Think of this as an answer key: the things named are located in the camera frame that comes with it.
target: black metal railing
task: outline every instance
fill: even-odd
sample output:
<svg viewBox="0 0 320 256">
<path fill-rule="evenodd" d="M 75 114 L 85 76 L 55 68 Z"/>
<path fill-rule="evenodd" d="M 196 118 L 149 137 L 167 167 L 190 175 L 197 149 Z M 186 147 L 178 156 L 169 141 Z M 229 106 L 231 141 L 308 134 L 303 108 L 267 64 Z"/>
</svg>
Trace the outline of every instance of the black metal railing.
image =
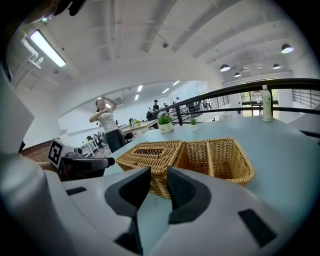
<svg viewBox="0 0 320 256">
<path fill-rule="evenodd" d="M 184 118 L 186 116 L 196 116 L 203 113 L 210 112 L 229 112 L 229 111 L 248 111 L 248 110 L 263 110 L 262 106 L 256 107 L 232 107 L 232 108 L 220 108 L 222 105 L 227 105 L 229 103 L 228 95 L 239 94 L 245 92 L 252 91 L 260 91 L 262 90 L 262 85 L 267 85 L 268 91 L 271 94 L 271 114 L 273 116 L 273 111 L 284 111 L 284 112 L 299 112 L 299 113 L 307 113 L 320 115 L 320 110 L 315 109 L 307 109 L 307 108 L 295 108 L 295 107 L 274 107 L 273 105 L 278 105 L 277 100 L 272 99 L 272 90 L 273 89 L 293 89 L 293 90 L 311 90 L 311 91 L 320 91 L 320 80 L 319 79 L 311 79 L 311 78 L 288 78 L 288 79 L 273 79 L 266 81 L 255 81 L 246 84 L 240 84 L 235 86 L 230 86 L 226 88 L 222 88 L 219 90 L 211 91 L 199 96 L 195 96 L 176 104 L 164 107 L 153 112 L 154 115 L 157 115 L 159 112 L 163 112 L 166 110 L 170 110 L 170 114 L 172 114 L 175 118 L 172 120 L 173 124 L 189 124 L 187 122 L 188 118 Z M 204 107 L 204 102 L 208 101 L 210 104 L 210 108 Z M 303 131 L 308 136 L 318 137 L 319 135 L 315 135 L 318 133 L 314 132 L 306 132 Z"/>
</svg>

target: woman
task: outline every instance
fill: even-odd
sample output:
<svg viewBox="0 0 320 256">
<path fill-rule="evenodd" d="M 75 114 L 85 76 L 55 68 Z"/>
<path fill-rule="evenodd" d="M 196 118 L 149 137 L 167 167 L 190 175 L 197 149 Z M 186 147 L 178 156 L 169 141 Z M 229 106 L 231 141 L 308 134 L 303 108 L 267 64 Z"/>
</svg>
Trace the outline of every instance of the woman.
<svg viewBox="0 0 320 256">
<path fill-rule="evenodd" d="M 112 103 L 111 108 L 106 108 L 105 100 Z M 104 129 L 104 140 L 109 145 L 109 148 L 113 153 L 126 145 L 126 141 L 114 121 L 113 111 L 115 110 L 117 103 L 112 99 L 102 97 L 95 101 L 95 106 L 97 108 L 96 113 L 89 118 L 89 122 L 100 122 Z"/>
</svg>

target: white top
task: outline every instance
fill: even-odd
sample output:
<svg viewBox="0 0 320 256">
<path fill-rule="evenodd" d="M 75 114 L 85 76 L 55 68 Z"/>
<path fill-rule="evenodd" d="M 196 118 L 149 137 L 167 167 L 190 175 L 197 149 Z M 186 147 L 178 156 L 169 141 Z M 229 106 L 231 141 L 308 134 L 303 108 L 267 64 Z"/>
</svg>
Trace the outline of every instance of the white top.
<svg viewBox="0 0 320 256">
<path fill-rule="evenodd" d="M 100 115 L 98 121 L 102 125 L 105 133 L 119 129 L 114 121 L 114 114 L 111 112 Z"/>
</svg>

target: desk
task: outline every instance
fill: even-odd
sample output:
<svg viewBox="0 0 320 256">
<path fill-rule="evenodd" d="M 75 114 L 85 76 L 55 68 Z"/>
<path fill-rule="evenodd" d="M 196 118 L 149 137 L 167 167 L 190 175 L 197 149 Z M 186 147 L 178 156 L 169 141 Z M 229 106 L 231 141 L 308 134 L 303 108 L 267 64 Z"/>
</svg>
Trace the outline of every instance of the desk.
<svg viewBox="0 0 320 256">
<path fill-rule="evenodd" d="M 264 200 L 288 222 L 302 221 L 315 202 L 320 183 L 320 146 L 293 126 L 277 119 L 266 123 L 261 116 L 175 126 L 170 133 L 151 130 L 112 153 L 117 159 L 141 142 L 194 141 L 233 137 L 242 146 L 255 170 L 247 189 Z M 115 164 L 104 175 L 122 172 Z M 138 228 L 145 254 L 168 228 L 171 201 L 149 193 L 138 211 Z"/>
<path fill-rule="evenodd" d="M 84 147 L 86 147 L 89 150 L 89 153 L 90 153 L 89 155 L 93 155 L 93 157 L 96 156 L 95 153 L 94 153 L 94 150 L 97 149 L 98 151 L 100 151 L 95 139 L 94 140 L 90 140 L 89 142 L 84 143 L 84 144 L 79 146 L 79 148 L 84 148 Z"/>
<path fill-rule="evenodd" d="M 158 124 L 158 120 L 152 120 L 152 121 L 148 121 L 147 123 L 144 124 L 140 124 L 139 126 L 131 126 L 128 128 L 125 128 L 123 130 L 121 130 L 121 134 L 127 134 L 127 133 L 132 133 L 133 137 L 136 139 L 137 137 L 141 136 L 142 134 L 144 134 L 145 132 L 148 131 L 148 128 L 153 126 L 154 124 Z"/>
</svg>

